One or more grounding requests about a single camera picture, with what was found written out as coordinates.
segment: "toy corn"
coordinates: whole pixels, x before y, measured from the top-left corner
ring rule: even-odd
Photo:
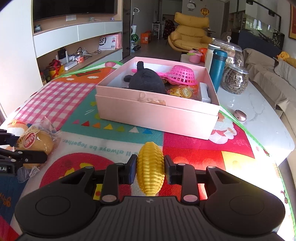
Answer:
[[[137,160],[137,179],[146,196],[155,196],[165,178],[163,152],[154,142],[142,146]]]

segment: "yellow chair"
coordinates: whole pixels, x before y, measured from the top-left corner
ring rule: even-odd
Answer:
[[[168,42],[170,46],[179,52],[189,52],[193,48],[207,48],[212,38],[206,35],[202,28],[209,27],[209,18],[194,17],[177,12],[175,21],[180,25],[170,34]]]

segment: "orange container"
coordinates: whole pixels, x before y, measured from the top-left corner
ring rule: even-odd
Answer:
[[[149,43],[149,35],[150,35],[150,33],[141,34],[141,44],[148,44]]]
[[[200,61],[204,63],[205,62],[205,56],[207,54],[207,49],[206,48],[200,48],[198,51],[200,53],[202,53],[202,57],[200,58]]]

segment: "jar lid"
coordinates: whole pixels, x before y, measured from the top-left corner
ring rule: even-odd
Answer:
[[[231,43],[230,40],[231,40],[230,36],[227,36],[227,41],[223,41],[221,39],[214,39],[213,44],[223,46],[225,48],[235,50],[235,51],[242,53],[242,48],[236,44]]]
[[[239,64],[229,64],[228,66],[229,66],[229,68],[231,68],[231,69],[233,69],[236,72],[239,72],[241,74],[249,74],[249,71],[246,68],[240,66],[242,61],[238,60],[238,63]]]

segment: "glass jar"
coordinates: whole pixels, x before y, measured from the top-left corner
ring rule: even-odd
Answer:
[[[242,61],[239,64],[228,64],[223,73],[221,85],[224,90],[240,95],[248,86],[249,71],[241,67]]]
[[[231,37],[227,36],[227,41],[214,39],[212,44],[219,46],[221,50],[227,53],[226,64],[238,64],[238,61],[241,60],[242,65],[244,65],[242,48],[236,44],[231,43],[230,40]]]

